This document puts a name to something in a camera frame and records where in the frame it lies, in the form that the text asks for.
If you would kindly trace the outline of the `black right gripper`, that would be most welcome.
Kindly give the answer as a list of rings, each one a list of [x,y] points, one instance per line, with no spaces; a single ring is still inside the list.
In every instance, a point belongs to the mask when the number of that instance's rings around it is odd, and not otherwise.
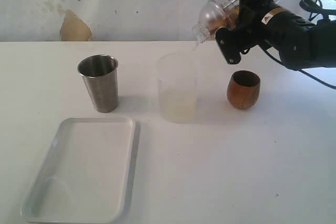
[[[244,51],[256,45],[280,50],[277,42],[283,36],[268,27],[273,18],[284,8],[272,0],[239,0],[239,14],[233,30],[233,48]]]

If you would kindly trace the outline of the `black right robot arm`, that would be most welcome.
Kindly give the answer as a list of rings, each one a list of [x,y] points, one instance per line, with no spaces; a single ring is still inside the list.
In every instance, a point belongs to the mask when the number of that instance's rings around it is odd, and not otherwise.
[[[302,0],[301,6],[310,12],[320,13],[323,20],[317,24],[297,16],[279,6],[274,0],[239,0],[235,28],[216,31],[217,44],[228,64],[236,65],[241,55],[259,46],[275,48],[281,63],[291,70],[334,68],[335,21],[328,16],[334,10],[322,9],[311,0]]]

